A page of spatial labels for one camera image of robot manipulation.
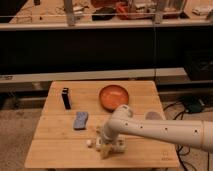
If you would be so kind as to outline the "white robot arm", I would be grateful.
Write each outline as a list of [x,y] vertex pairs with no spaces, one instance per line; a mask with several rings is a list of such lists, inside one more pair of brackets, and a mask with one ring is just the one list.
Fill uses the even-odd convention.
[[100,156],[105,159],[120,134],[151,138],[213,153],[213,122],[190,120],[136,120],[127,105],[114,110],[100,129]]

